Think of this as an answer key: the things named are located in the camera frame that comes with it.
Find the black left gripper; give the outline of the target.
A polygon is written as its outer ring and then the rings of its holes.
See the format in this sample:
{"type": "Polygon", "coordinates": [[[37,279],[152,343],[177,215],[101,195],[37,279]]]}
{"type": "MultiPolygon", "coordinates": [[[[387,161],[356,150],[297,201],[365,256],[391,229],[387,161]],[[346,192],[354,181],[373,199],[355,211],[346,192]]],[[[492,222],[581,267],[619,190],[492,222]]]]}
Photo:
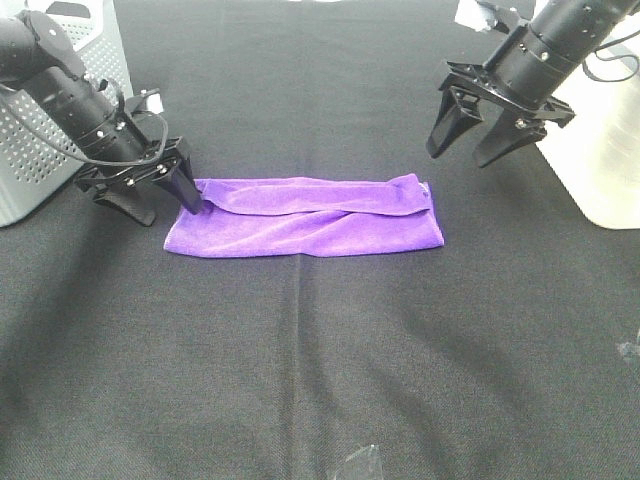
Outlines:
{"type": "Polygon", "coordinates": [[[204,202],[193,180],[190,154],[184,137],[170,138],[162,152],[156,150],[151,157],[130,166],[124,163],[85,164],[76,174],[74,183],[82,191],[96,190],[93,196],[96,204],[149,227],[154,223],[156,213],[137,190],[131,189],[144,181],[172,195],[189,213],[195,215],[202,210],[204,202]]]}

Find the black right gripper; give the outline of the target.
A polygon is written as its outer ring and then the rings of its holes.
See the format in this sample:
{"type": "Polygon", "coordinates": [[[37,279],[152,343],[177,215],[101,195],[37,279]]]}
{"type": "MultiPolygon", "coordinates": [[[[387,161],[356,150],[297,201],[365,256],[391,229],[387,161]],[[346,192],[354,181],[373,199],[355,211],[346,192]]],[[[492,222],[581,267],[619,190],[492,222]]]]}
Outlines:
{"type": "Polygon", "coordinates": [[[563,128],[575,112],[565,102],[549,96],[540,105],[530,104],[518,93],[501,86],[482,65],[446,61],[446,74],[439,86],[442,99],[435,124],[426,142],[432,158],[441,156],[461,135],[480,124],[480,100],[489,101],[515,115],[500,115],[473,152],[484,168],[519,148],[546,136],[543,121],[563,128]]]}

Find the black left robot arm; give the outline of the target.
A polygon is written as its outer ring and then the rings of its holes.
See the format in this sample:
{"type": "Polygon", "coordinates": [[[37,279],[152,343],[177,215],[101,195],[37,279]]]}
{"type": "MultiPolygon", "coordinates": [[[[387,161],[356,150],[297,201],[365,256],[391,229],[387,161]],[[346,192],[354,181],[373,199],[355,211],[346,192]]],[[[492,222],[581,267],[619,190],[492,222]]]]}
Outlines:
{"type": "Polygon", "coordinates": [[[149,94],[125,98],[115,80],[91,79],[67,34],[47,14],[23,10],[2,19],[1,83],[25,91],[80,150],[83,165],[74,182],[93,191],[95,203],[150,226],[155,212],[136,189],[148,180],[189,213],[201,211],[190,151],[147,108],[149,94]]]}

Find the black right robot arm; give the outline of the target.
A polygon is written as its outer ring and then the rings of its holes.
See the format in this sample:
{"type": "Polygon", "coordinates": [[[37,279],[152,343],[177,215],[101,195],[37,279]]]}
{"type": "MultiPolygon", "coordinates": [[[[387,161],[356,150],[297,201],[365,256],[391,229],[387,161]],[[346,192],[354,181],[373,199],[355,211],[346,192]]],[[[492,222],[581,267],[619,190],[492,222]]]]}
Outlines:
{"type": "Polygon", "coordinates": [[[575,113],[554,98],[555,91],[638,10],[636,1],[550,1],[532,20],[516,20],[484,63],[447,62],[439,112],[426,143],[429,155],[439,157],[482,122],[483,100],[502,113],[473,152],[479,167],[541,141],[548,122],[566,126],[575,113]]]}

